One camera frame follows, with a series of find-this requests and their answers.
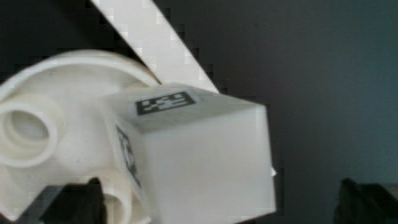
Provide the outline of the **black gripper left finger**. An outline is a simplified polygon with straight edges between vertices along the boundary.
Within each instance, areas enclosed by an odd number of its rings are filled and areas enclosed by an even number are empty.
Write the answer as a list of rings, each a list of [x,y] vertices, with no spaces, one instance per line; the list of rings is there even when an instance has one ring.
[[[98,178],[85,183],[50,185],[16,224],[106,224],[105,194]]]

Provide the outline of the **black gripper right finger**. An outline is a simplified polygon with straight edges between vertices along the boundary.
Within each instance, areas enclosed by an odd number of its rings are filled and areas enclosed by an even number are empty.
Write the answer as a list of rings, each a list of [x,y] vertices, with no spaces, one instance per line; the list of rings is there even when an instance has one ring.
[[[398,184],[341,181],[334,224],[398,224]]]

